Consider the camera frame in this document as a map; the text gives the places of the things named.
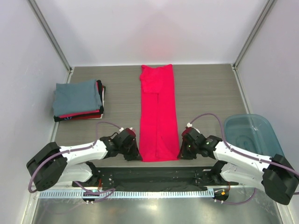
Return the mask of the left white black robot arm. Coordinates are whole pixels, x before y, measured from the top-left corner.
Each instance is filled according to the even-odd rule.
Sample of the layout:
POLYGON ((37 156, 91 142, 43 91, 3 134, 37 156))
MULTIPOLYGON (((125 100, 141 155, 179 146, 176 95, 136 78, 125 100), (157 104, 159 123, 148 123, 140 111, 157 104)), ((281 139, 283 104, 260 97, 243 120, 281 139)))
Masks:
POLYGON ((100 179, 93 160, 103 160, 122 154, 127 161, 140 161, 136 134, 132 128, 121 128, 111 136, 75 146, 45 145, 26 164, 31 176, 28 191, 45 191, 62 182, 81 182, 95 186, 100 179))

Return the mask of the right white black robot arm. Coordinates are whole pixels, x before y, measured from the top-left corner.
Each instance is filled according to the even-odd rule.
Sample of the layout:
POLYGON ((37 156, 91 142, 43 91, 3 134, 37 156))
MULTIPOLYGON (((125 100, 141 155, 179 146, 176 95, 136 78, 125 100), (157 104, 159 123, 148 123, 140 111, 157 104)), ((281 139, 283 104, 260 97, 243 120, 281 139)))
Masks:
POLYGON ((219 137, 205 137, 193 127, 183 131, 182 140, 179 159, 191 160, 200 154, 216 160, 211 170, 203 175, 204 184, 244 184, 263 191, 282 205, 288 205, 296 194, 299 173, 284 156, 255 154, 228 144, 219 137))

